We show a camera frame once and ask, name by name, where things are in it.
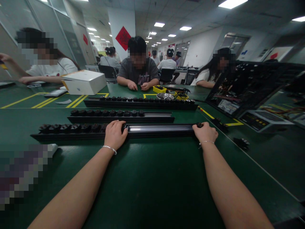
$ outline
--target red sign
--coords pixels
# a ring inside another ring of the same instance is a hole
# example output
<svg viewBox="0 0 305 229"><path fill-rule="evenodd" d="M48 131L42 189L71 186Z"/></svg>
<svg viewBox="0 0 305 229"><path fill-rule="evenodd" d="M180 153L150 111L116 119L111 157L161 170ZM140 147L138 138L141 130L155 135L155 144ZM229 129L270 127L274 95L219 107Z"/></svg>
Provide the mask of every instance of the red sign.
<svg viewBox="0 0 305 229"><path fill-rule="evenodd" d="M125 27L123 26L115 39L122 46L122 48L126 51L128 48L128 41L130 38L131 38L131 36L129 35L129 33L127 32Z"/></svg>
<svg viewBox="0 0 305 229"><path fill-rule="evenodd" d="M87 39L87 37L85 36L85 34L83 34L83 39L84 39L84 42L86 43L86 45L88 45L88 39Z"/></svg>

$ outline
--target screwdriver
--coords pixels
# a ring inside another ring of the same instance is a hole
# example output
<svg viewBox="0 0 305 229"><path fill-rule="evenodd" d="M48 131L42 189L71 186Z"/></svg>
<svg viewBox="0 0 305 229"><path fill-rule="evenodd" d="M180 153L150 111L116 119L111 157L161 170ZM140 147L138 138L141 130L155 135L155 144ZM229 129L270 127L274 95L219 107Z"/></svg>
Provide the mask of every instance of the screwdriver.
<svg viewBox="0 0 305 229"><path fill-rule="evenodd" d="M7 70L7 67L6 67L6 65L5 65L5 63L2 61L2 60L0 60L0 66L8 73L8 75L12 78L12 76L10 75L10 73L9 73L9 71Z"/></svg>

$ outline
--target small yellow box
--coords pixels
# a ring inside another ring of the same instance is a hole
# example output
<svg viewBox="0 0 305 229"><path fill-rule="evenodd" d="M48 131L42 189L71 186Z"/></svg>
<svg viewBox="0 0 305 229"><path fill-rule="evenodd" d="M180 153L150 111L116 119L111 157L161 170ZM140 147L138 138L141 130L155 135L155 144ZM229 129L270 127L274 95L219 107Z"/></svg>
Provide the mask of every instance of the small yellow box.
<svg viewBox="0 0 305 229"><path fill-rule="evenodd" d="M155 93L166 93L166 88L162 87L163 89L158 89L156 87L160 87L160 85L157 85L157 86L153 86L152 87L152 90L155 92Z"/></svg>

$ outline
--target ceiling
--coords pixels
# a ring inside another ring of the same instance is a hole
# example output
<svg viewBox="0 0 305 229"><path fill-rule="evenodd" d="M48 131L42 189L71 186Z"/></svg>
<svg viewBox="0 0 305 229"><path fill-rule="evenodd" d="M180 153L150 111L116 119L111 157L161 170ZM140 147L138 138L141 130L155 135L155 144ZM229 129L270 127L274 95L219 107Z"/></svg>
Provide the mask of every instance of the ceiling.
<svg viewBox="0 0 305 229"><path fill-rule="evenodd" d="M136 35L149 41L149 46L161 42L172 44L177 40L204 31L229 25L276 34L305 33L305 22L291 21L305 16L305 1L301 0L248 0L231 10L218 7L224 0L70 0L84 15L87 27L93 27L95 35L112 43L108 24L108 7L135 11ZM154 27L156 22L165 23L163 28ZM179 30L192 27L189 31ZM146 37L149 32L152 39Z"/></svg>

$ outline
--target gray t-shirt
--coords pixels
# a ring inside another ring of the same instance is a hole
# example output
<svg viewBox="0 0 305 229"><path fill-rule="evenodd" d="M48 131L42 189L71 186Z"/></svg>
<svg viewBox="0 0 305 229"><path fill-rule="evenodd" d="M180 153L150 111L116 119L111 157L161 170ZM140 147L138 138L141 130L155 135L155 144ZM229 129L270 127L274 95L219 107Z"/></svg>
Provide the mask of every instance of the gray t-shirt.
<svg viewBox="0 0 305 229"><path fill-rule="evenodd" d="M151 58L146 58L146 66L142 69L136 69L131 61L125 58L121 62L118 76L131 80L139 85L149 82L152 79L159 79L156 63Z"/></svg>
<svg viewBox="0 0 305 229"><path fill-rule="evenodd" d="M121 67L120 63L116 59L109 56L102 56L100 65L111 66L114 67L116 70L119 70Z"/></svg>

